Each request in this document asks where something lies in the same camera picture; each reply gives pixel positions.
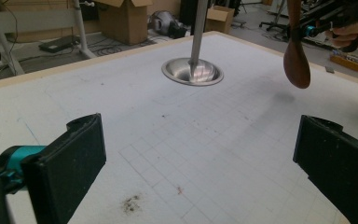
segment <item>metal pole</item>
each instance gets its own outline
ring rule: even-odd
[[[205,18],[206,18],[206,9],[208,8],[208,0],[199,0],[199,4],[197,7],[197,18],[194,30],[193,37],[193,48],[191,50],[191,59],[190,65],[197,66],[200,57],[200,48],[201,48],[201,40],[202,33],[204,30]]]

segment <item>wire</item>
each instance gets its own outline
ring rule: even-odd
[[[14,13],[13,13],[7,6],[5,6],[5,3],[3,4],[3,6],[4,6],[5,9],[7,9],[7,11],[9,11],[10,14],[13,16],[14,22],[15,22],[15,29],[16,29],[15,37],[14,37],[13,45],[11,46],[10,51],[8,52],[8,56],[10,57],[11,64],[13,64],[14,76],[16,76],[16,75],[17,75],[17,71],[16,71],[16,68],[15,68],[15,66],[14,66],[13,57],[11,56],[11,51],[13,50],[14,45],[17,43],[17,38],[19,37],[19,29],[18,29],[19,27],[18,27],[18,21],[17,21],[16,16],[14,15]]]

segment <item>white table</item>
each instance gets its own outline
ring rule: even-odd
[[[358,80],[311,66],[292,86],[282,55],[209,33],[200,58],[222,82],[190,87],[162,75],[189,57],[190,37],[0,81],[0,153],[47,145],[66,122],[99,112],[107,163],[72,223],[338,223],[341,214],[292,162],[300,116],[358,138]],[[8,196],[33,223],[26,191]],[[129,214],[132,196],[139,209]]]

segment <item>cardboard box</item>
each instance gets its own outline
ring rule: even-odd
[[[263,5],[271,6],[272,0],[262,0]]]
[[[151,0],[97,0],[103,35],[135,45],[147,39],[147,6]]]
[[[208,9],[206,16],[205,31],[217,31],[228,34],[232,18],[234,17],[234,8],[214,6]]]

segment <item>stain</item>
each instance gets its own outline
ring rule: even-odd
[[[180,186],[178,186],[176,189],[178,190],[178,194],[183,194],[183,189]]]
[[[128,199],[126,199],[124,202],[122,202],[121,208],[123,209],[123,212],[130,216],[133,213],[136,213],[138,211],[141,211],[141,206],[139,206],[139,201],[141,200],[141,195],[134,195]]]

